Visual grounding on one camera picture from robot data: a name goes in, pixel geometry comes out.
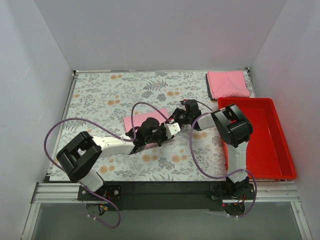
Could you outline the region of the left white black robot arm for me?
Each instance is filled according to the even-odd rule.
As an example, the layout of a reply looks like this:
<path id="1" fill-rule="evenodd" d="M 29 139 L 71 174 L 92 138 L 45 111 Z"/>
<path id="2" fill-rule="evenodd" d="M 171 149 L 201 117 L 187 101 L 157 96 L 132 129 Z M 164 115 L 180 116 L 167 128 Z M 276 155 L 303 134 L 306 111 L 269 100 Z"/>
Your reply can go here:
<path id="1" fill-rule="evenodd" d="M 120 137 L 97 137 L 83 131 L 63 147 L 56 158 L 72 182 L 79 182 L 96 192 L 104 186 L 102 177 L 93 169 L 98 158 L 133 155 L 146 149 L 147 145 L 160 147 L 179 131 L 178 124 L 168 121 L 160 124 L 153 117 Z"/>

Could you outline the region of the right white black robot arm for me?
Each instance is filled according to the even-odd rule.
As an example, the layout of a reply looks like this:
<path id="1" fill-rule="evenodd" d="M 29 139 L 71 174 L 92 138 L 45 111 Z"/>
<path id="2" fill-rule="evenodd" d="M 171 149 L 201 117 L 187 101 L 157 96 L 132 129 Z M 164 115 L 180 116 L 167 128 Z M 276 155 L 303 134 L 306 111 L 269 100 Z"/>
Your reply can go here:
<path id="1" fill-rule="evenodd" d="M 213 190 L 216 196 L 229 196 L 231 198 L 244 197 L 253 191 L 253 185 L 249 182 L 247 171 L 247 148 L 253 126 L 236 104 L 230 104 L 216 111 L 202 113 L 199 109 L 199 101 L 195 99 L 180 102 L 184 109 L 176 108 L 169 117 L 179 126 L 191 125 L 191 130 L 202 131 L 216 128 L 222 141 L 227 147 L 227 174 L 213 176 L 207 174 L 198 164 L 193 151 L 192 136 L 189 134 L 189 147 L 196 167 L 206 177 L 214 180 L 225 179 L 225 183 L 219 190 Z"/>

